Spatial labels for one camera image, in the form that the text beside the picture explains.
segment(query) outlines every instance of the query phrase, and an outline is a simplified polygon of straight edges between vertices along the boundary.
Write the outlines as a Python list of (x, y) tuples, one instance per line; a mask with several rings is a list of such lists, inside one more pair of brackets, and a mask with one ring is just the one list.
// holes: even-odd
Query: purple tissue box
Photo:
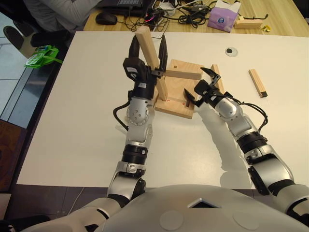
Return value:
[(214, 7), (211, 11), (207, 26), (230, 32), (236, 21), (237, 15), (238, 11), (235, 13), (229, 9)]

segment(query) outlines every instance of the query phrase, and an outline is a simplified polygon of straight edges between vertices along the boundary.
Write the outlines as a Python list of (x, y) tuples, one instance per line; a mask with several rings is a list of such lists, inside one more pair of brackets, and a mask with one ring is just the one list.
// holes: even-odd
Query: wooden desk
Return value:
[[(101, 10), (93, 12), (85, 25), (84, 30), (87, 31), (128, 31), (129, 29), (122, 23), (117, 23), (114, 26), (99, 25), (95, 18)], [(264, 17), (269, 14), (268, 18), (263, 21), (263, 25), (271, 27), (270, 32), (264, 32), (260, 29), (235, 29), (231, 33), (240, 34), (267, 34), (267, 35), (287, 35), (287, 36), (303, 36), (309, 37), (309, 26), (304, 20), (298, 8), (295, 6), (293, 0), (244, 0), (241, 2), (240, 14), (246, 17)], [(181, 15), (177, 11), (173, 17), (178, 18)], [(124, 22), (123, 16), (117, 16), (118, 21)], [(136, 22), (137, 18), (132, 17), (131, 20)], [(226, 33), (218, 29), (207, 27), (205, 25), (198, 26), (197, 29), (191, 25), (179, 24), (177, 20), (171, 20), (167, 31), (172, 32), (216, 32)]]

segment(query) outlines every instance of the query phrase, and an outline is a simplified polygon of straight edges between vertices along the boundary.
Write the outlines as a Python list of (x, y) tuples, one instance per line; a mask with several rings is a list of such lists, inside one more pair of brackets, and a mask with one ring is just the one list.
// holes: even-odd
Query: keyboard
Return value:
[(126, 6), (134, 6), (134, 7), (141, 7), (142, 0), (119, 0), (118, 6), (119, 7), (126, 7)]

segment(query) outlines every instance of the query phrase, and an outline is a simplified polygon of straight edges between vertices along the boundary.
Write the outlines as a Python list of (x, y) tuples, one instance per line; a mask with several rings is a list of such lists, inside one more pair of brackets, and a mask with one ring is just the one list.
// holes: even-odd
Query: green bag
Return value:
[(43, 65), (50, 64), (53, 61), (62, 64), (63, 61), (56, 58), (58, 52), (59, 49), (51, 45), (37, 47), (32, 56), (26, 61), (25, 66), (38, 69)]

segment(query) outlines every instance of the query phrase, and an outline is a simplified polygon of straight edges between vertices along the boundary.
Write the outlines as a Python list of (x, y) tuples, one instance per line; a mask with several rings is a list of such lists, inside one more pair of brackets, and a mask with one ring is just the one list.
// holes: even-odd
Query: tissue box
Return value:
[(230, 32), (238, 15), (240, 2), (227, 4), (218, 0), (215, 7), (211, 10), (208, 20), (208, 27)]

